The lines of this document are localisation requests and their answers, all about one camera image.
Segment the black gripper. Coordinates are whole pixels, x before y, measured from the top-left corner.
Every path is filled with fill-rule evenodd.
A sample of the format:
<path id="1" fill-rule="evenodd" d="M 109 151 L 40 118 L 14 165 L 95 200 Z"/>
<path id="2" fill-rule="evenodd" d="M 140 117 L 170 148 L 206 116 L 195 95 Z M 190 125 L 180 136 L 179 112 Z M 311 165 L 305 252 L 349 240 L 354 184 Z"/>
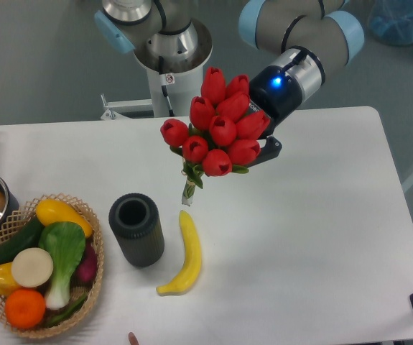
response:
<path id="1" fill-rule="evenodd" d="M 302 103 L 302 90 L 298 82 L 282 67 L 270 65 L 263 69 L 249 83 L 250 103 L 247 114 L 262 110 L 270 120 L 259 139 L 266 138 L 257 158 L 247 164 L 253 167 L 279 156 L 282 143 L 273 136 L 280 125 Z"/>

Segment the person fingertip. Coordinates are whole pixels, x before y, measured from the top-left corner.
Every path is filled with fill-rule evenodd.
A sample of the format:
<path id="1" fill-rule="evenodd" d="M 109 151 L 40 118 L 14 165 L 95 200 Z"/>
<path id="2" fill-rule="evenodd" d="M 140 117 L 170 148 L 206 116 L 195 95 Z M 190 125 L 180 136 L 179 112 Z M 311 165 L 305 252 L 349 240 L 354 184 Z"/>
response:
<path id="1" fill-rule="evenodd" d="M 133 332 L 128 333 L 128 340 L 130 345 L 139 345 L 139 341 Z"/>

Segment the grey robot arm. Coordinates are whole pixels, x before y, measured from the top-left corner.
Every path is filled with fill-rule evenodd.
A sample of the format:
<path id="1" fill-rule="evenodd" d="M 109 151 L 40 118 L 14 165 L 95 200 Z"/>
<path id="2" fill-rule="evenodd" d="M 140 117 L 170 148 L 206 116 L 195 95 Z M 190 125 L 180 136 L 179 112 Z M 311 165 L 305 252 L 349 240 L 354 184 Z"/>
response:
<path id="1" fill-rule="evenodd" d="M 106 103 L 105 110 L 146 107 L 156 117 L 187 116 L 213 49 L 210 32 L 193 17 L 190 2 L 104 1 L 94 20 L 115 50 L 134 54 L 147 72 L 151 95 L 148 101 Z M 364 32 L 343 11 L 342 1 L 249 1 L 238 31 L 250 46 L 276 55 L 251 80 L 249 108 L 270 118 L 258 158 L 265 162 L 282 147 L 273 129 L 349 64 L 363 47 Z"/>

